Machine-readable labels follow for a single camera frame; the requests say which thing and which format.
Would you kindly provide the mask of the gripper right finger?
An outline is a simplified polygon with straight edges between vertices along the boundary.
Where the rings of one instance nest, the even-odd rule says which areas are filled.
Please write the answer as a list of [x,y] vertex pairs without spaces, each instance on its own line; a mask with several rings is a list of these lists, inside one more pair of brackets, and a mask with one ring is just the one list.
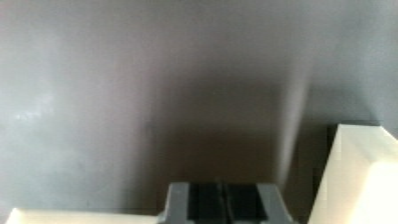
[[230,224],[296,224],[273,184],[229,184],[225,202]]

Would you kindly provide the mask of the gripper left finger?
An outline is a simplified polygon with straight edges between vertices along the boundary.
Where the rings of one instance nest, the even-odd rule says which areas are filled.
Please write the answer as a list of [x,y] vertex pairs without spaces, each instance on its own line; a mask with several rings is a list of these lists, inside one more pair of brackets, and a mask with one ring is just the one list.
[[174,182],[158,224],[223,224],[220,188],[214,183]]

